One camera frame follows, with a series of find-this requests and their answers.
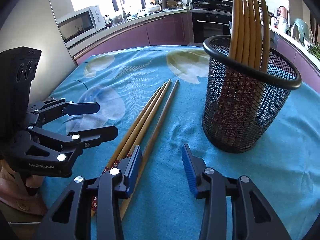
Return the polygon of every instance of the green plant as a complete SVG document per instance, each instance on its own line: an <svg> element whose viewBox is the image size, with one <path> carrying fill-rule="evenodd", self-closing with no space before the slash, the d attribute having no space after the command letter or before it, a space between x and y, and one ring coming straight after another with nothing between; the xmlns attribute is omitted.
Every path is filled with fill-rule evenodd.
<svg viewBox="0 0 320 240"><path fill-rule="evenodd" d="M320 61L320 44L310 45L308 51Z"/></svg>

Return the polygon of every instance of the oven handle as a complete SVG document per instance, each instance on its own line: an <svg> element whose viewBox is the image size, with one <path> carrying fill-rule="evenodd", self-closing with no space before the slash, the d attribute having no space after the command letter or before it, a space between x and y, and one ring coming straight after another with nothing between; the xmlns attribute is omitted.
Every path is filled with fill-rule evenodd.
<svg viewBox="0 0 320 240"><path fill-rule="evenodd" d="M216 23L216 22L206 22L206 21L199 21L197 20L198 23L214 23L214 24L221 24L221 25L227 25L230 26L228 23Z"/></svg>

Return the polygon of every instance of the kitchen faucet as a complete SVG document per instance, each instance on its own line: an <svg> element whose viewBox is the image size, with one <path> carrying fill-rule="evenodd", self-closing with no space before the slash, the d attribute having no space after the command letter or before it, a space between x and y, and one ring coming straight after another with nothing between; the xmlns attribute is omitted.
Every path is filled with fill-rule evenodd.
<svg viewBox="0 0 320 240"><path fill-rule="evenodd" d="M122 8L122 17L123 17L123 20L126 21L126 20L127 20L127 17L126 17L126 14L125 14L125 11L124 11L124 7L123 7L123 5L125 4L125 0L120 0L120 4L121 4L121 8Z"/></svg>

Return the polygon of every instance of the blue tablecloth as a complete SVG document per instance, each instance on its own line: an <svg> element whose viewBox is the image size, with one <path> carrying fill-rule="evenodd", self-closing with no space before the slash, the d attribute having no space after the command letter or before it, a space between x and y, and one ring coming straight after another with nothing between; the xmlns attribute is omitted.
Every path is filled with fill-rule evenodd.
<svg viewBox="0 0 320 240"><path fill-rule="evenodd" d="M119 135L112 142L85 149L73 167L72 177L45 178L41 193L47 206L75 176L99 176L154 91L169 78L173 82L179 79L176 96L123 219L125 239L198 239L204 200L196 200L189 191L181 160L184 143L222 175L249 176L292 239L302 239L320 212L319 94L302 84L291 92L252 150L238 155L225 153L207 140L201 125L208 65L209 57L202 48L151 46L92 56L74 70L52 96L74 102L97 101L100 111L64 116L44 128L66 134L73 129L114 124ZM230 206L228 211L231 239ZM96 239L95 227L94 218L92 239Z"/></svg>

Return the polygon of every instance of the countertop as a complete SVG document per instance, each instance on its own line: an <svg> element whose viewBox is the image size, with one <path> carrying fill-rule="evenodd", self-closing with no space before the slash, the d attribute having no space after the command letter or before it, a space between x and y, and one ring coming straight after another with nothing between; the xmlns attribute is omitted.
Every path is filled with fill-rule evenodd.
<svg viewBox="0 0 320 240"><path fill-rule="evenodd" d="M116 33L120 30L123 30L131 25L135 25L141 22L145 22L154 18L159 18L159 17L163 17L166 15L171 15L171 14L176 14L176 13L181 13L181 12L186 12L187 10L184 9L174 9L174 10L170 10L170 11L164 11L164 12L157 12L157 13L152 13L152 14L147 14L144 16L140 16L134 19L130 19L127 20L125 22L121 22L118 23L116 25L113 25L112 27L106 28L106 29L102 29L98 32L96 32L95 34L83 39L81 42L79 42L78 44L76 44L75 46L72 46L69 50L70 55L73 57L74 55L76 55L78 52L80 52L81 50L87 48L88 46L90 46L91 44L94 44L95 42L97 42L98 40L109 36L113 33Z"/></svg>
<svg viewBox="0 0 320 240"><path fill-rule="evenodd" d="M100 30L100 31L96 32L95 34L85 38L83 41L76 44L75 46L71 47L69 49L69 53L73 57L77 53L82 51L83 49L85 49L88 46L90 46L91 44L94 44L95 42L97 42L98 40L100 40L106 36L112 35L113 33L116 33L120 30L125 29L125 28L128 28L131 25L136 25L136 24L148 21L148 20L155 19L155 18L160 18L163 16L187 12L187 11L188 12L202 12L202 13L208 13L208 12L209 13L223 13L223 12L212 12L212 11L205 11L205 10L175 9L175 10L170 10L170 11L147 14L147 15L144 15L141 17L127 20L122 23L118 23L116 25L113 25L112 27ZM304 47L304 45L302 45L300 42L296 41L295 39L291 38L289 35L280 32L278 29L276 29L274 27L270 26L270 30L273 31L274 33L278 34L279 36L281 36L288 43L292 44L296 49L298 49L302 54L304 54L310 60L310 62L312 62L320 70L320 61L315 56L313 56L311 53L309 53L308 50Z"/></svg>
<svg viewBox="0 0 320 240"><path fill-rule="evenodd" d="M294 38L290 37L289 35L279 31L277 28L274 28L272 26L269 26L270 30L272 30L274 33L278 34L279 36L281 36L284 40L286 40L288 43L292 44L294 47L296 47L296 49L298 49L302 54L304 54L309 60L310 62L312 62L317 68L318 70L320 70L320 61L313 56L305 47L303 44L301 44L300 42L298 42L297 40L295 40Z"/></svg>

